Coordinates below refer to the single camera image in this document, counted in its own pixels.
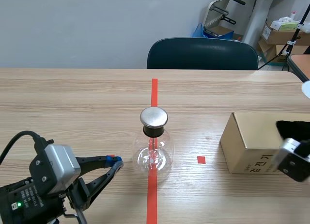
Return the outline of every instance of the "gray floor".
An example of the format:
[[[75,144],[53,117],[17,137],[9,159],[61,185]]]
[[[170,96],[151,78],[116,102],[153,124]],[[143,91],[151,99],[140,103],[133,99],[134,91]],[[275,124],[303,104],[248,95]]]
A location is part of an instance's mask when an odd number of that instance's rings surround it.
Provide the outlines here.
[[[260,60],[258,63],[258,67],[261,67],[264,64],[263,60]],[[282,66],[275,66],[275,65],[265,65],[260,70],[282,70]]]

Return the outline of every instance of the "red tape line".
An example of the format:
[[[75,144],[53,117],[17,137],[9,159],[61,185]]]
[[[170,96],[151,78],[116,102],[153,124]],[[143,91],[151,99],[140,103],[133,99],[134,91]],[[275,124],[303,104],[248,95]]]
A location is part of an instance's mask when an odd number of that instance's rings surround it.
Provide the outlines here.
[[[158,79],[152,79],[151,106],[158,105]],[[152,149],[152,139],[150,139],[149,150]],[[157,149],[157,139],[154,142],[154,149]],[[146,224],[157,224],[157,169],[151,165],[147,180],[147,209]]]

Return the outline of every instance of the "glass bottle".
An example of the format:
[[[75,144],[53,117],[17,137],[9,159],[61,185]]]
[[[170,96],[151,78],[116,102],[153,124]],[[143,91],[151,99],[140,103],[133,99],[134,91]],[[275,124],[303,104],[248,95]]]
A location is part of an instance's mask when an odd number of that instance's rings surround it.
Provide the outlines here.
[[[159,107],[149,107],[142,111],[140,121],[143,128],[133,141],[133,164],[138,170],[163,174],[173,162],[174,142],[164,129],[168,114]]]

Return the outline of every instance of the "red tape square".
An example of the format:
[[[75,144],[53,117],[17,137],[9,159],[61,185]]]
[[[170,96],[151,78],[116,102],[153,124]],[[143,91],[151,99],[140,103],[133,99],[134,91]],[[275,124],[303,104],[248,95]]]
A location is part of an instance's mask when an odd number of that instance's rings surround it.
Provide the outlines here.
[[[205,164],[205,156],[197,156],[198,163]]]

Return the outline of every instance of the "white wall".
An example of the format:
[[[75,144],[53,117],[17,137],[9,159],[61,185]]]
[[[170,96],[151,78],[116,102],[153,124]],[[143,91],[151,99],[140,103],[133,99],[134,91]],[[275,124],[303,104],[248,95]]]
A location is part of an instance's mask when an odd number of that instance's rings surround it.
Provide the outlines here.
[[[145,68],[212,0],[0,0],[0,67]]]
[[[295,20],[300,20],[309,3],[310,0],[274,0],[268,18],[272,21],[284,16],[290,16],[292,12],[296,12]]]

